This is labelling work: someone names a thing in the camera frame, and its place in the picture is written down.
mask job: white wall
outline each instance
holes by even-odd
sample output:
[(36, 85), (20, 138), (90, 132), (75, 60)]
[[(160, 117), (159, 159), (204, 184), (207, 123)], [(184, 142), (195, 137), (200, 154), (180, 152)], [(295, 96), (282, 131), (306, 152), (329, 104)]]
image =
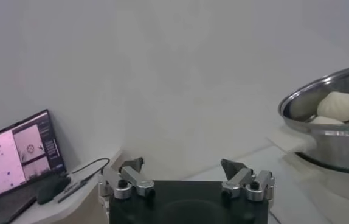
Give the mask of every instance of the white wall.
[(70, 164), (122, 145), (190, 175), (267, 145), (283, 96), (347, 66), (349, 1), (0, 0), (0, 128), (50, 108)]
[(0, 129), (49, 108), (69, 167), (119, 148), (110, 1), (0, 1)]

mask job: stainless steel pot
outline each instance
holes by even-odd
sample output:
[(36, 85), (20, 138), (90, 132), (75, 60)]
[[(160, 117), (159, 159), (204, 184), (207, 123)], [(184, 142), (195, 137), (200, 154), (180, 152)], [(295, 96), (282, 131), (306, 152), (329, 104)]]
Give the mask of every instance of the stainless steel pot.
[(278, 112), (289, 127), (309, 134), (316, 140), (315, 149), (299, 153), (302, 158), (349, 173), (349, 122), (345, 125), (308, 123), (316, 115), (320, 101), (332, 91), (349, 93), (349, 68), (294, 91), (282, 100)]

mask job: laptop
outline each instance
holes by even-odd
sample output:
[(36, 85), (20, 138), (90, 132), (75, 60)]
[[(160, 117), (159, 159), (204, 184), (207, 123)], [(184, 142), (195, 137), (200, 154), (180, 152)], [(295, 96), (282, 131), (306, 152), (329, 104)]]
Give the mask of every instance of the laptop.
[(0, 131), (0, 223), (36, 202), (44, 181), (66, 168), (48, 110)]

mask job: screw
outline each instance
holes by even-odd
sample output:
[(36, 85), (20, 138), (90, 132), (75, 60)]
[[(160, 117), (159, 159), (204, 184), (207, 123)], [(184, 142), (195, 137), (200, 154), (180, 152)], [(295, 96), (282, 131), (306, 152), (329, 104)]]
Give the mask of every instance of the screw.
[(250, 189), (252, 190), (258, 190), (260, 188), (260, 184), (256, 181), (251, 182)]
[(127, 187), (127, 181), (125, 181), (125, 180), (120, 180), (120, 181), (118, 181), (118, 187), (119, 188), (126, 188)]

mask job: metal bracket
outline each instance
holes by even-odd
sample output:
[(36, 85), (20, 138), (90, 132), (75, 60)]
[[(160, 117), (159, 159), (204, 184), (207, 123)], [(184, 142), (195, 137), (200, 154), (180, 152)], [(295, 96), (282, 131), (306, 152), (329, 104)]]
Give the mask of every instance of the metal bracket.
[(222, 194), (227, 198), (237, 198), (240, 196), (243, 186), (251, 183), (253, 179), (253, 171), (242, 168), (233, 178), (222, 183)]
[(131, 197), (132, 185), (123, 180), (118, 172), (110, 167), (105, 167), (102, 175), (103, 181), (107, 181), (110, 185), (116, 199), (124, 200)]
[(132, 167), (122, 167), (120, 176), (130, 182), (136, 188), (138, 195), (150, 197), (155, 194), (154, 182), (146, 179), (142, 174), (136, 172)]
[(273, 205), (275, 180), (272, 173), (262, 170), (253, 182), (246, 185), (246, 196), (250, 201), (269, 200), (269, 206)]

